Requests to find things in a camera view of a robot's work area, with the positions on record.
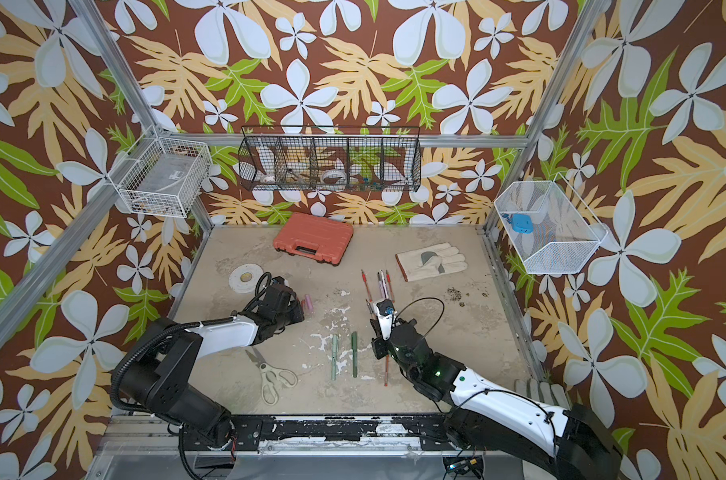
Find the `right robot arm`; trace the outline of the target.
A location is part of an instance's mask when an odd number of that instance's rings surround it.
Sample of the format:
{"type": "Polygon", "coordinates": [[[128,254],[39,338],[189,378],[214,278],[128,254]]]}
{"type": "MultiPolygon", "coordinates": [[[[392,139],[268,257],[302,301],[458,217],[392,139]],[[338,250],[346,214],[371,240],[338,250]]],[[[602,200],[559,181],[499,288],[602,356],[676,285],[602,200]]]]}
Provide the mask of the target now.
{"type": "Polygon", "coordinates": [[[414,389],[451,405],[443,426],[464,450],[502,451],[558,479],[616,479],[622,451],[597,415],[564,408],[503,388],[433,351],[415,321],[370,321],[375,357],[387,357],[414,389]]]}

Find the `tan brown pen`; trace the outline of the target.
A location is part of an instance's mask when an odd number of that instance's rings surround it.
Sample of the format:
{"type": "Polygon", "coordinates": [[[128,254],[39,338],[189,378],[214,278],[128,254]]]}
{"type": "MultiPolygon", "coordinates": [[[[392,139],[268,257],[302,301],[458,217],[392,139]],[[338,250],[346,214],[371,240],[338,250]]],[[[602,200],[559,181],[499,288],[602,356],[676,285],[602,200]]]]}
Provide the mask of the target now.
{"type": "Polygon", "coordinates": [[[374,307],[373,307],[373,304],[372,304],[371,300],[366,300],[366,306],[367,306],[368,311],[369,311],[369,318],[371,320],[376,320],[377,317],[376,317],[376,313],[374,311],[374,307]]]}

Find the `brown white marker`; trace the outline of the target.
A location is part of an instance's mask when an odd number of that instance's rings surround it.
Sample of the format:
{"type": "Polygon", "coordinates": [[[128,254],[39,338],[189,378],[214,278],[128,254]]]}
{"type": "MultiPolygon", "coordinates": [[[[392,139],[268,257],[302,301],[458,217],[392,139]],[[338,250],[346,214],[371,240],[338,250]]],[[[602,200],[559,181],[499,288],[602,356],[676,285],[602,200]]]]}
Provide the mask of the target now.
{"type": "Polygon", "coordinates": [[[379,281],[381,291],[382,291],[382,296],[386,299],[392,300],[393,299],[392,291],[391,291],[389,281],[387,279],[386,272],[383,270],[380,270],[377,272],[377,275],[378,275],[378,281],[379,281]]]}

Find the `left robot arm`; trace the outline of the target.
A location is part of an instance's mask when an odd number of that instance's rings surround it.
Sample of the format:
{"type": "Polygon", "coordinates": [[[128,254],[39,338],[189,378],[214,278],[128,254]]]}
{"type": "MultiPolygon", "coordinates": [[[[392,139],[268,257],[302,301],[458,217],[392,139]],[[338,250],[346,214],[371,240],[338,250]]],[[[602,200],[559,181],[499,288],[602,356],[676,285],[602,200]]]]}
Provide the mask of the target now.
{"type": "Polygon", "coordinates": [[[231,437],[232,414],[189,383],[198,360],[252,347],[305,319],[301,299],[285,279],[263,274],[241,310],[217,319],[177,323],[161,318],[114,367],[110,399],[126,412],[156,416],[211,447],[231,437]]]}

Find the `pink marker pen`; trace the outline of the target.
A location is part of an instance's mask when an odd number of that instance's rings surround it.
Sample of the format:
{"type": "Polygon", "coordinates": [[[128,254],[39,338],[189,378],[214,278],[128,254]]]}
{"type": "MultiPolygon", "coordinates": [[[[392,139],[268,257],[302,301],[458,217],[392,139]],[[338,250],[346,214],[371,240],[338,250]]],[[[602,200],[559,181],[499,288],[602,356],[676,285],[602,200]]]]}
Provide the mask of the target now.
{"type": "Polygon", "coordinates": [[[381,298],[387,298],[387,289],[386,289],[381,271],[376,272],[376,277],[377,277],[377,285],[378,285],[378,288],[379,288],[379,291],[381,294],[381,298]]]}

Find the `red gel pen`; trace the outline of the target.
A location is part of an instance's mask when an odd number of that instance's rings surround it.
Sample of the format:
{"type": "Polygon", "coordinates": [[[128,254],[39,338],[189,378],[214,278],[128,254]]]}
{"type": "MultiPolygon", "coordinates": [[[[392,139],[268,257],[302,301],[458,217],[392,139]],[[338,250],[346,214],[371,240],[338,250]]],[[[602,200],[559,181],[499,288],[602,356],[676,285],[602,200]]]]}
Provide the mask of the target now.
{"type": "Polygon", "coordinates": [[[363,280],[363,284],[364,284],[364,288],[365,288],[365,291],[366,291],[367,300],[369,302],[371,302],[371,301],[373,301],[372,293],[371,293],[370,287],[368,285],[367,276],[366,276],[364,270],[362,270],[362,269],[361,269],[361,278],[363,280]]]}

